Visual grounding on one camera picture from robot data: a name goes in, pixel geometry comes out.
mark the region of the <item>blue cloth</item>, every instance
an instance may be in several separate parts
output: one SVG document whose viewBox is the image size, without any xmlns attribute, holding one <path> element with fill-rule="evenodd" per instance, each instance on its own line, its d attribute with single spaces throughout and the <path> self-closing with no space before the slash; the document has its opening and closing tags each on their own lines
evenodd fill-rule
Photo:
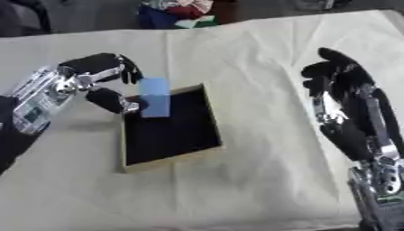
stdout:
<svg viewBox="0 0 404 231">
<path fill-rule="evenodd" d="M 142 5 L 139 8 L 138 21 L 142 29 L 173 29 L 179 18 L 161 10 Z"/>
</svg>

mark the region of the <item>white cloth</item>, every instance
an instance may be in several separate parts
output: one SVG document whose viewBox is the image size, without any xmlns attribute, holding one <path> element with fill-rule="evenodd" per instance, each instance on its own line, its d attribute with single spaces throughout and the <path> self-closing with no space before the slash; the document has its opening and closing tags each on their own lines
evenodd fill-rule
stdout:
<svg viewBox="0 0 404 231">
<path fill-rule="evenodd" d="M 386 90 L 404 125 L 404 39 L 378 11 L 198 30 L 0 40 L 0 92 L 44 64 L 97 52 L 122 53 L 146 76 L 169 78 L 172 88 L 204 83 L 224 143 L 204 158 L 119 173 L 119 118 L 78 99 L 0 178 L 2 230 L 355 225 L 359 218 L 345 184 L 350 162 L 318 132 L 301 87 L 299 72 L 319 61 L 318 47 L 358 60 Z M 136 87 L 119 82 L 108 86 L 137 93 Z"/>
</svg>

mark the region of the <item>black glove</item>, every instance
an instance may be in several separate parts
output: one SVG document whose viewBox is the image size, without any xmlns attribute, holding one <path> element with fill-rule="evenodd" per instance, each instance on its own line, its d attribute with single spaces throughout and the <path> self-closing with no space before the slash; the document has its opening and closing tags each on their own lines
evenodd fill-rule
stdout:
<svg viewBox="0 0 404 231">
<path fill-rule="evenodd" d="M 0 174 L 10 168 L 15 159 L 48 128 L 47 125 L 37 134 L 20 133 L 13 123 L 13 111 L 17 105 L 17 98 L 0 96 Z"/>
<path fill-rule="evenodd" d="M 356 92 L 363 84 L 374 85 L 374 81 L 361 65 L 338 51 L 320 48 L 318 54 L 326 61 L 302 70 L 302 76 L 308 79 L 303 86 L 312 97 L 328 91 L 349 118 L 341 125 L 321 125 L 321 132 L 352 161 L 373 158 L 367 147 L 367 136 L 374 134 L 373 126 L 366 103 Z"/>
<path fill-rule="evenodd" d="M 372 77 L 355 60 L 328 48 L 320 48 L 318 54 L 326 61 L 307 66 L 301 72 L 308 78 L 303 86 L 309 89 L 311 97 L 323 93 L 325 83 L 330 81 L 333 81 L 331 96 L 338 102 L 343 101 L 345 93 L 351 93 L 362 84 L 374 85 Z"/>
<path fill-rule="evenodd" d="M 124 55 L 115 55 L 112 53 L 99 53 L 85 58 L 69 60 L 60 64 L 60 66 L 71 67 L 76 74 L 97 74 L 106 69 L 113 69 L 124 64 L 124 71 L 121 75 L 115 75 L 105 79 L 100 79 L 98 82 L 107 82 L 121 78 L 123 83 L 129 82 L 135 84 L 139 79 L 143 78 L 138 67 Z"/>
</svg>

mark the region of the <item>background clutter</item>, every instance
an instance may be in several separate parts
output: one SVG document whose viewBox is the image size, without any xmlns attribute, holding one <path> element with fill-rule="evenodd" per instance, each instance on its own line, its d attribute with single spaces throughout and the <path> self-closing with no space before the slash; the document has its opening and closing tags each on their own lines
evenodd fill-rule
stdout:
<svg viewBox="0 0 404 231">
<path fill-rule="evenodd" d="M 143 29 L 213 26 L 215 17 L 205 17 L 212 5 L 212 0 L 142 0 L 139 25 Z"/>
</svg>

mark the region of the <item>black robotic finger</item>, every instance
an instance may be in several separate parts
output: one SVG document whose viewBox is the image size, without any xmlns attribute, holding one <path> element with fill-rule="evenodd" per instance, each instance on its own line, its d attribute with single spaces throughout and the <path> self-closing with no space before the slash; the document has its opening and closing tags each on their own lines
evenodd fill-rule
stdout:
<svg viewBox="0 0 404 231">
<path fill-rule="evenodd" d="M 124 70 L 125 73 L 123 73 L 122 76 L 122 81 L 125 84 L 128 83 L 136 84 L 137 81 L 143 78 L 141 70 L 136 66 L 136 64 L 134 64 L 134 62 L 129 60 L 126 56 L 121 55 L 120 57 L 122 58 L 124 65 L 126 67 Z"/>
<path fill-rule="evenodd" d="M 60 64 L 73 68 L 77 74 L 96 74 L 106 69 L 119 67 L 119 61 L 113 53 L 99 53 L 81 59 L 69 60 Z"/>
<path fill-rule="evenodd" d="M 108 88 L 92 90 L 86 95 L 89 102 L 115 114 L 120 114 L 124 110 L 121 97 L 121 94 Z"/>
<path fill-rule="evenodd" d="M 351 120 L 345 120 L 341 125 L 321 125 L 320 130 L 351 161 L 373 158 L 368 150 L 365 134 L 357 129 Z"/>
<path fill-rule="evenodd" d="M 386 96 L 384 91 L 377 88 L 373 91 L 373 96 L 379 100 L 379 105 L 381 109 L 381 114 L 383 116 L 383 121 L 386 125 L 386 130 L 389 138 L 396 145 L 399 155 L 404 158 L 404 142 L 399 129 L 399 122 L 394 115 L 393 108 L 391 107 L 389 98 Z"/>
<path fill-rule="evenodd" d="M 336 71 L 336 65 L 329 61 L 323 61 L 306 66 L 302 71 L 301 75 L 304 78 L 314 79 L 314 78 L 330 78 Z"/>
<path fill-rule="evenodd" d="M 344 55 L 343 53 L 339 52 L 339 51 L 334 51 L 328 48 L 320 48 L 318 49 L 318 55 L 325 59 L 325 60 L 329 60 L 332 61 L 338 65 L 348 65 L 351 63 L 356 63 L 355 60 L 349 58 L 348 56 Z"/>
</svg>

